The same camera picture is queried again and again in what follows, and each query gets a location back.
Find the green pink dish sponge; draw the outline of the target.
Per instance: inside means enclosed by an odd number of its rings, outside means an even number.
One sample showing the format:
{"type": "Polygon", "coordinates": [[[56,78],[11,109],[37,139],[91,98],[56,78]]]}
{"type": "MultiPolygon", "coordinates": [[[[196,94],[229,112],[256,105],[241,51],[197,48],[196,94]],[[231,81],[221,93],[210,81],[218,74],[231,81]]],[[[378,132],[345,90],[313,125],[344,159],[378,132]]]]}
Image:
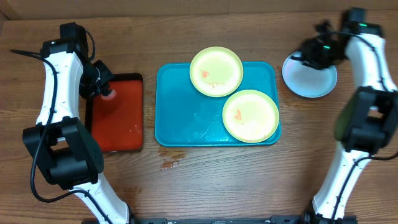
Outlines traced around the green pink dish sponge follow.
{"type": "Polygon", "coordinates": [[[101,95],[102,100],[112,100],[117,95],[116,90],[111,90],[107,95],[101,95]]]}

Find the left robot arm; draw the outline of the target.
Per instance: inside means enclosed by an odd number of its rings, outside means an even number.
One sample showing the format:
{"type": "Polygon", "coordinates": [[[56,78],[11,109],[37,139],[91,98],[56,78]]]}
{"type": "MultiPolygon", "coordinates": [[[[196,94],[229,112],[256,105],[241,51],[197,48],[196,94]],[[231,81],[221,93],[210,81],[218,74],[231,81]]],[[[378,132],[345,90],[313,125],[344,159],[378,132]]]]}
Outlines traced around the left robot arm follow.
{"type": "Polygon", "coordinates": [[[98,223],[133,223],[130,206],[104,176],[100,146],[80,120],[79,99],[109,96],[114,75],[95,51],[92,35],[75,22],[60,25],[60,38],[43,43],[40,52],[21,54],[45,66],[45,90],[35,126],[23,130],[22,140],[33,161],[30,189],[34,197],[53,203],[75,195],[98,223]]]}

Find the light blue plastic plate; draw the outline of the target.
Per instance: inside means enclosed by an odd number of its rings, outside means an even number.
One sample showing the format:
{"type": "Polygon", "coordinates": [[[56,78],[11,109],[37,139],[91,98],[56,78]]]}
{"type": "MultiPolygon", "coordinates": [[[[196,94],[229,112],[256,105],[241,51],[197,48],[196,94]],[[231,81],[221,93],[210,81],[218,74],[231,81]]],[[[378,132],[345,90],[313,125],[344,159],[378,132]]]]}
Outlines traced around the light blue plastic plate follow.
{"type": "Polygon", "coordinates": [[[329,94],[337,83],[336,67],[316,70],[292,58],[299,56],[301,53],[298,51],[290,54],[282,66],[282,78],[287,87],[305,98],[320,98],[329,94]]]}

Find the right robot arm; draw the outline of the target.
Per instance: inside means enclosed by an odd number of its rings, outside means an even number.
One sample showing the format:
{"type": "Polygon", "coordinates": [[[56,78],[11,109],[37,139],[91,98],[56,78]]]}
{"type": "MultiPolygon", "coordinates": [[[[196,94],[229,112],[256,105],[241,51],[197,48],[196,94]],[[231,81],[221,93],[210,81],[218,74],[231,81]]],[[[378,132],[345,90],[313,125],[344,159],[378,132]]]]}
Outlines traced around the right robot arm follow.
{"type": "Polygon", "coordinates": [[[315,30],[318,35],[302,42],[295,60],[316,70],[349,60],[356,91],[336,120],[336,153],[326,179],[299,223],[357,223],[345,216],[346,203],[364,168],[380,159],[378,150],[394,136],[397,86],[386,62],[384,31],[366,22],[365,9],[346,10],[339,30],[328,21],[315,30]]]}

